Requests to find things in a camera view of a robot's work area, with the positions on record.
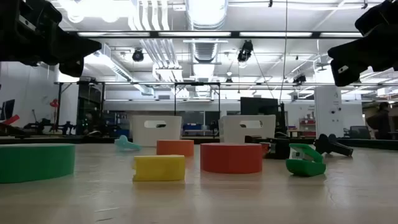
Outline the person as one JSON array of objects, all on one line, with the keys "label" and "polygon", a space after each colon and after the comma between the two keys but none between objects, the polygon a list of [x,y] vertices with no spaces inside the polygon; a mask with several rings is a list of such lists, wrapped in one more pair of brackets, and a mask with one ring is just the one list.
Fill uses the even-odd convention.
[{"label": "person", "polygon": [[376,139],[392,140],[389,124],[389,103],[382,102],[376,114],[366,119],[368,126],[375,131]]}]

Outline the green stapler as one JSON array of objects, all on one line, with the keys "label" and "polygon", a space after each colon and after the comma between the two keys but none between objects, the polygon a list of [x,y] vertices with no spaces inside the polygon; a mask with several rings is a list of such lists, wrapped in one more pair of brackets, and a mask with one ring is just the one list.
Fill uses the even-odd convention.
[{"label": "green stapler", "polygon": [[285,160],[287,170],[296,176],[313,177],[326,171],[323,156],[308,144],[289,144],[293,150]]}]

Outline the yellow mini stapler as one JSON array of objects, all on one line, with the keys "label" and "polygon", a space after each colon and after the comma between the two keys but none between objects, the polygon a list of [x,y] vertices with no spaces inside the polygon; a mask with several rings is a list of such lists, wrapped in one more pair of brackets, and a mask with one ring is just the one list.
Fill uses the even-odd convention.
[{"label": "yellow mini stapler", "polygon": [[184,180],[185,156],[135,156],[134,170],[132,180],[135,182]]}]

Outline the black aluminium table frame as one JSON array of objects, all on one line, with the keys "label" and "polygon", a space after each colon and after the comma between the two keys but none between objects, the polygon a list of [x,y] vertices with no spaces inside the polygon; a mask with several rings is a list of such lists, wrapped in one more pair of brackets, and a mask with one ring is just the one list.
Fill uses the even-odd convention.
[{"label": "black aluminium table frame", "polygon": [[[64,137],[64,138],[0,138],[2,144],[30,144],[30,143],[70,143],[70,144],[112,144],[115,138],[94,137]],[[349,139],[338,138],[337,141],[349,147],[361,147],[370,149],[385,149],[398,151],[398,140],[377,139]]]}]

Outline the black stapler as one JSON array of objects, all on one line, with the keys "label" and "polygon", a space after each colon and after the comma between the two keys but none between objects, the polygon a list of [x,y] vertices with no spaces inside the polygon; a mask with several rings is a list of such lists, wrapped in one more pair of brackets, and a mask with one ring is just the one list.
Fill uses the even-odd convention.
[{"label": "black stapler", "polygon": [[315,150],[320,154],[330,154],[332,152],[351,157],[353,149],[340,144],[334,134],[327,136],[326,134],[319,135],[319,138],[314,142]]}]

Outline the grey office chair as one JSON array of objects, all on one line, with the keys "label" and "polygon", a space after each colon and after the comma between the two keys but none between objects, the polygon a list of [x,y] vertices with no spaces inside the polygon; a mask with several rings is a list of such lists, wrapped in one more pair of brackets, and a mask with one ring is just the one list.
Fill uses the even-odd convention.
[{"label": "grey office chair", "polygon": [[351,139],[371,139],[367,126],[351,126],[349,136]]}]

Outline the orange tape roll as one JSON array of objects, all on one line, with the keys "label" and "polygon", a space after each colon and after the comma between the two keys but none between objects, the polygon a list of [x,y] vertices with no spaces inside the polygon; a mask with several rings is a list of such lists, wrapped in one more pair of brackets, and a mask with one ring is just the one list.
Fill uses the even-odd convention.
[{"label": "orange tape roll", "polygon": [[156,145],[157,155],[194,155],[194,140],[158,140]]}]

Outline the silver ventilation duct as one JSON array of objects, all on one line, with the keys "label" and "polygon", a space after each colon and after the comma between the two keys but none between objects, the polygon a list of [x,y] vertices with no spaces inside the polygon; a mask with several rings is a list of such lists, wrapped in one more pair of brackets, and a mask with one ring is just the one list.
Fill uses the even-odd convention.
[{"label": "silver ventilation duct", "polygon": [[[194,31],[220,30],[225,22],[228,0],[185,0],[189,29]],[[195,39],[192,43],[192,72],[198,82],[213,78],[218,43],[216,39]]]}]

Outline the black background frame stand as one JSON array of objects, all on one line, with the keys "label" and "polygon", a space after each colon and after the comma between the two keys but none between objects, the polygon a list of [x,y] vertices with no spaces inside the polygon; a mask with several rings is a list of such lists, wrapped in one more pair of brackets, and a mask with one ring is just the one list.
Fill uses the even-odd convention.
[{"label": "black background frame stand", "polygon": [[174,115],[182,116],[183,136],[219,136],[220,82],[174,82]]}]

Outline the pale teal staple remover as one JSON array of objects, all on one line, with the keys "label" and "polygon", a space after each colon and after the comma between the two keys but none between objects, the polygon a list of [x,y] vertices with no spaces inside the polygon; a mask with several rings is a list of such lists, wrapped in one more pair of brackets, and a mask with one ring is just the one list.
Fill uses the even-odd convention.
[{"label": "pale teal staple remover", "polygon": [[141,151],[142,148],[130,142],[125,135],[121,135],[118,139],[114,140],[114,145],[118,151]]}]

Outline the green tape roll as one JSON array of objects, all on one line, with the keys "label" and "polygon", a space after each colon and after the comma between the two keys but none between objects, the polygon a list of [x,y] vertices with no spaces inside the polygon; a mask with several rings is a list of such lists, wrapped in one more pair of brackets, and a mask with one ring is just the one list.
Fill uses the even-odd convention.
[{"label": "green tape roll", "polygon": [[47,180],[74,173],[74,144],[0,145],[0,184]]}]

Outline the white plastic bin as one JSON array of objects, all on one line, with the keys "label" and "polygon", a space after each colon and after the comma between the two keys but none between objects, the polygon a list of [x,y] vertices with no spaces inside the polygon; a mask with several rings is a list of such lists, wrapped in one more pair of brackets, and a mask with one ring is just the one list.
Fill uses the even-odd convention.
[{"label": "white plastic bin", "polygon": [[154,147],[158,140],[181,137],[181,116],[130,115],[129,122],[133,143],[142,147]]},{"label": "white plastic bin", "polygon": [[276,115],[227,115],[218,124],[221,142],[245,143],[246,136],[273,138]]}]

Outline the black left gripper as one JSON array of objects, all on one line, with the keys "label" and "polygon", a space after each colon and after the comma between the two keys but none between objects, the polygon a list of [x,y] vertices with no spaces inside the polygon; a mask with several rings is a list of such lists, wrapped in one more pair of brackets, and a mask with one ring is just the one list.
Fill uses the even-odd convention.
[{"label": "black left gripper", "polygon": [[36,67],[58,65],[71,77],[80,77],[84,57],[101,43],[59,27],[62,14],[47,0],[0,0],[0,62]]}]

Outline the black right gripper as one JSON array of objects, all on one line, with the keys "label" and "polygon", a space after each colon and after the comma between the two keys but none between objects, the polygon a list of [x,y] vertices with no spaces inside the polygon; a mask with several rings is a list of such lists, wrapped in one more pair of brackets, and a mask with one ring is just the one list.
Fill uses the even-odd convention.
[{"label": "black right gripper", "polygon": [[328,50],[336,86],[360,80],[369,67],[374,72],[398,71],[398,0],[385,0],[355,22],[362,37]]}]

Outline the red tape roll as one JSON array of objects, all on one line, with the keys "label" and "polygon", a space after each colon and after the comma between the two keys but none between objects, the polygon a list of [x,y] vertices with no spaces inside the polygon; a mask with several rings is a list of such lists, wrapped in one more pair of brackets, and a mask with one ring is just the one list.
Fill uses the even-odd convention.
[{"label": "red tape roll", "polygon": [[253,143],[204,143],[200,145],[201,170],[222,174],[262,171],[262,146]]}]

